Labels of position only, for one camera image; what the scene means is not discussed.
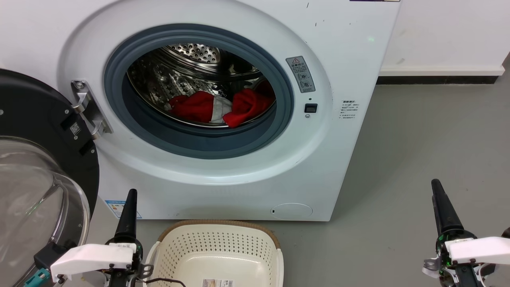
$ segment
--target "red towel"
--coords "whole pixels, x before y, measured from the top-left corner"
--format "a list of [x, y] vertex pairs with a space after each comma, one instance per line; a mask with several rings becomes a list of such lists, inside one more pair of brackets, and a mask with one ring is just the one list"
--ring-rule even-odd
[[274, 94], [271, 96], [267, 97], [252, 89], [243, 89], [234, 95], [232, 112], [224, 115], [223, 120], [231, 128], [238, 127], [243, 122], [258, 116], [269, 108], [274, 102]]
[[190, 121], [208, 123], [213, 116], [214, 96], [208, 92], [198, 91], [191, 96], [178, 95], [168, 101], [168, 112]]

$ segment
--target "white cloth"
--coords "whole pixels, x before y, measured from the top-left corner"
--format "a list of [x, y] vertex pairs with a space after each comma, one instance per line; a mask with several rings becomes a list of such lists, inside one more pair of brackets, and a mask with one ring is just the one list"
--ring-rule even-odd
[[163, 106], [163, 109], [164, 109], [165, 111], [169, 111], [169, 110], [171, 110], [171, 109], [172, 109], [172, 106], [170, 106], [170, 104], [169, 104], [169, 103], [165, 103], [165, 105]]
[[224, 124], [223, 116], [232, 111], [232, 102], [220, 95], [214, 96], [213, 116], [209, 123]]

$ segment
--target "black baseboard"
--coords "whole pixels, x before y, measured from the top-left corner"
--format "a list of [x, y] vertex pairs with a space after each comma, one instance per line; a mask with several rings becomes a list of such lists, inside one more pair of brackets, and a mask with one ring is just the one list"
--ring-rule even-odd
[[499, 76], [388, 76], [376, 85], [494, 84]]

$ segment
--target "qr code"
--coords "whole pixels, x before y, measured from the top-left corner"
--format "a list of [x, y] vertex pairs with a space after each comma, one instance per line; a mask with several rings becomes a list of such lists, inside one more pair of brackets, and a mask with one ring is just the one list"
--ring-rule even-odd
[[74, 123], [74, 125], [71, 126], [71, 132], [74, 135], [77, 135], [81, 131], [80, 127], [78, 126], [78, 123]]

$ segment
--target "front-loading washing machine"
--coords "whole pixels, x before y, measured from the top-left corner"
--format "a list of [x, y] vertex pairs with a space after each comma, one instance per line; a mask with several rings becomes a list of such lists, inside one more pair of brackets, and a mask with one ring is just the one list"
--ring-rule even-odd
[[[136, 188], [142, 219], [328, 221], [399, 5], [3, 1], [0, 137], [44, 151], [91, 210], [98, 194], [118, 216]], [[232, 126], [169, 106], [245, 89], [272, 100]]]

